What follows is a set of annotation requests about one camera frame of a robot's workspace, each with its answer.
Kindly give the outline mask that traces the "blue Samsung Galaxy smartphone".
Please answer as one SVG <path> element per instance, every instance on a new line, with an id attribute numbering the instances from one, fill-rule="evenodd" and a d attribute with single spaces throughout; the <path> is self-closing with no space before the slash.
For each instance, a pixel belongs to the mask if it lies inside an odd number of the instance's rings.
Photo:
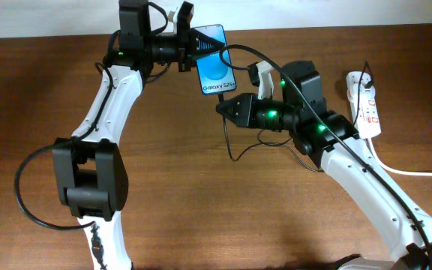
<path id="1" fill-rule="evenodd" d="M 221 24 L 196 27 L 198 32 L 227 45 L 224 28 Z M 226 66 L 219 57 L 219 52 L 196 61 L 199 82 L 204 95 L 216 95 L 236 90 L 233 70 Z"/>

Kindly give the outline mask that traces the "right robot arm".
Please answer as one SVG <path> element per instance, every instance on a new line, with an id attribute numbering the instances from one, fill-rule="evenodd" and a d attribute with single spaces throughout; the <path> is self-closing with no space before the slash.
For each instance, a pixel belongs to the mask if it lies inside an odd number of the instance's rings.
<path id="1" fill-rule="evenodd" d="M 343 115 L 327 108 L 312 61 L 280 70 L 282 100 L 271 91 L 243 93 L 216 110 L 239 128 L 288 131 L 295 148 L 332 177 L 364 212 L 390 252 L 389 261 L 351 254 L 309 269 L 432 269 L 432 217 L 376 162 Z"/>

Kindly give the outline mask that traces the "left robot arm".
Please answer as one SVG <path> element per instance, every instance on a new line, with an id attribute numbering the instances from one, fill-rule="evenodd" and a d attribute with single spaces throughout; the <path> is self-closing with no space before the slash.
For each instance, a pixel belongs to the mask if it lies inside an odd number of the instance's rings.
<path id="1" fill-rule="evenodd" d="M 191 27 L 194 6 L 187 1 L 164 17 L 175 26 L 172 34 L 164 34 L 163 27 L 153 29 L 149 9 L 156 6 L 120 1 L 120 28 L 97 63 L 102 74 L 97 95 L 80 126 L 70 138 L 58 138 L 52 150 L 58 197 L 78 219 L 94 269 L 134 267 L 122 232 L 129 181 L 119 143 L 132 106 L 153 78 L 154 65 L 176 63 L 186 72 L 224 47 Z"/>

